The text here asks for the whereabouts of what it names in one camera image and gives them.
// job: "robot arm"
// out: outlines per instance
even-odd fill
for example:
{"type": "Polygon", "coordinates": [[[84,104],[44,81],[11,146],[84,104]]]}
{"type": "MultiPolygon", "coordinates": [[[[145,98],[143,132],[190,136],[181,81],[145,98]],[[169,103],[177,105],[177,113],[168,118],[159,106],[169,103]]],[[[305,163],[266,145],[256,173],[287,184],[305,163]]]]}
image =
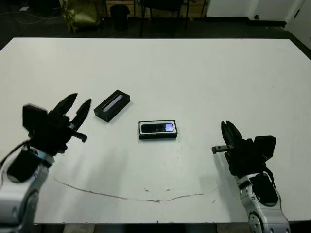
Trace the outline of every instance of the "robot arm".
{"type": "Polygon", "coordinates": [[[64,153],[72,136],[83,142],[87,136],[77,132],[87,117],[91,99],[69,121],[66,112],[77,94],[59,102],[49,113],[33,105],[23,107],[23,126],[30,140],[12,150],[0,162],[0,233],[27,233],[34,221],[38,194],[57,153],[64,153]],[[16,156],[13,152],[22,147],[16,156]]]}
{"type": "Polygon", "coordinates": [[[290,233],[288,220],[281,208],[281,197],[273,174],[265,162],[273,156],[276,138],[255,137],[244,140],[229,121],[222,122],[225,146],[212,148],[214,154],[225,152],[229,170],[237,177],[240,199],[247,212],[252,233],[290,233]]]}

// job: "wall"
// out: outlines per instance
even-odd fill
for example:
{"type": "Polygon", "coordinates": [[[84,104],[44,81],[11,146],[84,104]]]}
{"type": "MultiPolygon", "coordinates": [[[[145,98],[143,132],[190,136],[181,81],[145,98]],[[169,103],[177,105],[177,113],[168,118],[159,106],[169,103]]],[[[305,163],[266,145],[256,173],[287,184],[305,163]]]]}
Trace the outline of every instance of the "wall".
{"type": "Polygon", "coordinates": [[[248,17],[288,21],[302,0],[209,0],[208,17],[248,17]]]}
{"type": "Polygon", "coordinates": [[[311,49],[311,0],[304,1],[297,17],[285,29],[311,49]]]}
{"type": "Polygon", "coordinates": [[[252,0],[209,0],[208,17],[245,17],[252,0]]]}
{"type": "Polygon", "coordinates": [[[253,11],[248,17],[250,20],[258,15],[260,20],[285,21],[286,16],[297,0],[259,0],[253,11]]]}

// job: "yellow bag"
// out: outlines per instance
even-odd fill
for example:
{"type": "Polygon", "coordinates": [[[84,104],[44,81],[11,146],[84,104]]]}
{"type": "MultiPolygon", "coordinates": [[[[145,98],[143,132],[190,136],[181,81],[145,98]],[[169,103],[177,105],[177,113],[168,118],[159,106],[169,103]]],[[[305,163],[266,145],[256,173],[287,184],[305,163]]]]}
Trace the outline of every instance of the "yellow bag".
{"type": "Polygon", "coordinates": [[[61,0],[68,29],[76,32],[97,28],[101,22],[101,2],[98,0],[61,0]]]}

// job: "scratch mark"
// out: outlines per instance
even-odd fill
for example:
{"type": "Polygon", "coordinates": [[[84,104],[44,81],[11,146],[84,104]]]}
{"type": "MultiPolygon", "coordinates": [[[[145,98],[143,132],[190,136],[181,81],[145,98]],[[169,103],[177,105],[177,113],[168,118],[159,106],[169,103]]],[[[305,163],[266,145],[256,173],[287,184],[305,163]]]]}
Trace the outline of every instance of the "scratch mark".
{"type": "Polygon", "coordinates": [[[176,197],[176,198],[169,199],[167,201],[172,201],[172,200],[176,200],[176,199],[179,199],[179,198],[187,198],[187,197],[192,197],[192,196],[198,196],[198,195],[204,195],[204,194],[203,193],[196,193],[196,194],[191,194],[191,195],[182,195],[182,196],[179,196],[179,197],[176,197]]]}
{"type": "MultiPolygon", "coordinates": [[[[81,188],[77,188],[74,187],[70,184],[64,183],[58,179],[56,179],[56,177],[54,177],[54,180],[62,185],[65,185],[69,188],[73,188],[75,190],[81,191],[81,192],[85,192],[85,193],[91,193],[91,194],[96,194],[96,195],[101,195],[101,196],[105,196],[105,197],[110,197],[110,198],[117,198],[117,199],[121,199],[121,200],[133,200],[133,201],[145,201],[145,202],[154,202],[154,203],[161,203],[161,202],[168,202],[168,201],[172,201],[172,200],[176,200],[176,199],[180,199],[180,198],[187,198],[187,197],[193,197],[193,196],[200,196],[200,195],[204,195],[204,193],[195,193],[195,194],[189,194],[189,195],[182,195],[182,196],[178,196],[172,199],[168,199],[168,200],[161,200],[161,199],[148,199],[148,200],[143,200],[143,199],[134,199],[134,198],[125,198],[125,197],[121,197],[121,196],[115,196],[115,195],[111,195],[111,194],[106,194],[106,193],[99,193],[99,192],[94,192],[94,191],[87,191],[81,188]]],[[[216,189],[218,189],[219,187],[216,187],[214,189],[212,189],[211,191],[209,191],[207,194],[210,194],[211,192],[215,191],[216,189]]]]}
{"type": "Polygon", "coordinates": [[[155,202],[155,203],[160,203],[161,201],[163,201],[163,200],[145,200],[145,201],[150,201],[150,202],[155,202]]]}

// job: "trash can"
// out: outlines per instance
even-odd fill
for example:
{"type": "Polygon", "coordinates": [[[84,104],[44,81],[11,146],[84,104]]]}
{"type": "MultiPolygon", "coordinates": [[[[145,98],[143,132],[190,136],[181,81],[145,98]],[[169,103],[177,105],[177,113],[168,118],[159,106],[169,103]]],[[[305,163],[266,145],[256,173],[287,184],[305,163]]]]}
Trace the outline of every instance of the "trash can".
{"type": "Polygon", "coordinates": [[[113,19],[116,30],[123,31],[127,29],[127,15],[130,10],[126,5],[114,5],[110,8],[110,15],[113,19]]]}

